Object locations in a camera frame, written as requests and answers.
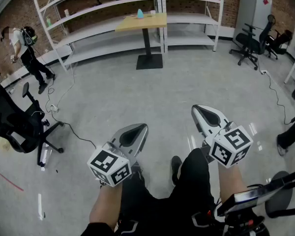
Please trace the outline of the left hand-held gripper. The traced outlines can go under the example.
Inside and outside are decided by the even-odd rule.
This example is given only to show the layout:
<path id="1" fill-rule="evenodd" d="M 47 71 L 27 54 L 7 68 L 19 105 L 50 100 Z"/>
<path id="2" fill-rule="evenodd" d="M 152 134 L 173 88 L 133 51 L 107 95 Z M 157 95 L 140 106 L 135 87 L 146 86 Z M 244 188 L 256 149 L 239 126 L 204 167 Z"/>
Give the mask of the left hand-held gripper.
<path id="1" fill-rule="evenodd" d="M 148 125 L 137 123 L 119 129 L 87 161 L 96 179 L 115 187 L 140 170 L 136 156 L 143 150 Z"/>

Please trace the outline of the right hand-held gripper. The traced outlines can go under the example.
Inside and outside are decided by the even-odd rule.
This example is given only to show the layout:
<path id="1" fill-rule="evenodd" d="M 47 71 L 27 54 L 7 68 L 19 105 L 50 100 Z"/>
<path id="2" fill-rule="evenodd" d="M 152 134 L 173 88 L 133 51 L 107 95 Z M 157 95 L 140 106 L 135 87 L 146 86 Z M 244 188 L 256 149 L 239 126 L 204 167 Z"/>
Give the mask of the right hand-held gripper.
<path id="1" fill-rule="evenodd" d="M 210 146 L 209 156 L 225 168 L 237 164 L 249 152 L 253 139 L 242 125 L 238 126 L 218 109 L 206 105 L 193 105 L 191 115 L 196 128 Z M 211 127 L 224 127 L 213 133 Z"/>

